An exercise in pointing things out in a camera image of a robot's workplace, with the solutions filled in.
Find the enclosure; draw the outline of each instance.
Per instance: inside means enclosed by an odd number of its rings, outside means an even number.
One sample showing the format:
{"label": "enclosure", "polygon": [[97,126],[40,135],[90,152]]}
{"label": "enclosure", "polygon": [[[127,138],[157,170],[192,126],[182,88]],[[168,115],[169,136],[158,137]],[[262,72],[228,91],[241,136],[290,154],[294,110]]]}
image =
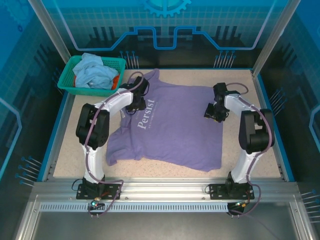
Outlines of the enclosure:
{"label": "enclosure", "polygon": [[[4,0],[0,7],[1,239],[319,238],[320,3]],[[58,87],[68,60],[83,53],[124,59],[122,83],[159,69],[168,84],[245,84],[246,99],[272,111],[275,136],[252,172],[262,192],[252,214],[231,218],[225,210],[237,200],[206,192],[226,181],[241,153],[240,119],[231,112],[219,169],[146,157],[109,166],[104,158],[106,179],[124,184],[110,211],[91,219],[91,200],[72,190],[86,168],[76,127],[82,106],[105,97]],[[110,119],[110,134],[121,117]]]}

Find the blue cloth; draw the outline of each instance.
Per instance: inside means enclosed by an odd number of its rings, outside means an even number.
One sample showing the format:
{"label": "blue cloth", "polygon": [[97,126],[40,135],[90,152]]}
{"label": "blue cloth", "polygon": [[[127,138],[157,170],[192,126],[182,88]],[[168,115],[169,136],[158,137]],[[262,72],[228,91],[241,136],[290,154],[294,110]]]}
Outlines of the blue cloth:
{"label": "blue cloth", "polygon": [[113,86],[113,79],[119,74],[114,68],[104,66],[100,56],[90,53],[82,54],[82,60],[75,65],[77,88],[108,89]]}

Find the speckled table surface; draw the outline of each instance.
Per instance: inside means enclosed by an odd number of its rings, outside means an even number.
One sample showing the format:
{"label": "speckled table surface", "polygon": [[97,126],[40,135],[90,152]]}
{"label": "speckled table surface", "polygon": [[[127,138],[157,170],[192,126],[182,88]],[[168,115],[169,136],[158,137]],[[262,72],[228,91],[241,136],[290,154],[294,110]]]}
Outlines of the speckled table surface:
{"label": "speckled table surface", "polygon": [[[135,70],[126,70],[124,79],[127,79]],[[245,84],[249,93],[244,96],[251,103],[259,106],[258,96],[249,70],[214,70],[214,69],[161,69],[160,80],[163,82],[186,85],[213,87],[216,83]],[[243,92],[241,86],[232,86],[233,90]],[[85,103],[95,104],[103,97],[77,95],[74,99],[71,114],[65,130],[62,146],[57,159],[53,177],[55,178],[82,178],[85,173],[85,156],[82,146],[76,137],[76,127],[82,106]],[[120,126],[121,116],[118,112],[110,120],[109,134]],[[230,113],[223,123],[222,139],[222,167],[209,172],[194,170],[159,160],[142,158],[141,160],[118,160],[117,164],[108,166],[105,158],[103,171],[106,177],[122,178],[208,178],[226,177],[238,160],[241,148],[238,142],[240,119]],[[273,149],[263,155],[252,172],[252,177],[279,178],[280,172]]]}

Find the purple t-shirt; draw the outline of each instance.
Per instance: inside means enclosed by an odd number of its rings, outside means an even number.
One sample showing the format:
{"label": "purple t-shirt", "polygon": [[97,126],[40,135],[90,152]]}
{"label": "purple t-shirt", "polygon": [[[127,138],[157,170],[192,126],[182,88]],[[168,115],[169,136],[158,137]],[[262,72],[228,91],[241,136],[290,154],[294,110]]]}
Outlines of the purple t-shirt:
{"label": "purple t-shirt", "polygon": [[158,69],[144,77],[150,83],[146,109],[124,111],[108,140],[108,165],[145,157],[206,172],[221,168],[223,124],[204,117],[213,88],[162,82]]}

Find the green basket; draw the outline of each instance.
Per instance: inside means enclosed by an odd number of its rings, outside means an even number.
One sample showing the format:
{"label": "green basket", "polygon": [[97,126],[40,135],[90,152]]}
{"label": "green basket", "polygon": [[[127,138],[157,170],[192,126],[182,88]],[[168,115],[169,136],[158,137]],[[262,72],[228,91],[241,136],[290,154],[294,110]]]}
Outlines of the green basket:
{"label": "green basket", "polygon": [[122,83],[126,68],[126,60],[115,57],[101,57],[101,59],[103,65],[116,69],[120,74],[118,84],[114,90],[74,87],[75,74],[73,69],[82,60],[82,57],[78,55],[72,56],[65,65],[57,84],[58,88],[64,89],[74,95],[108,97],[114,94]]}

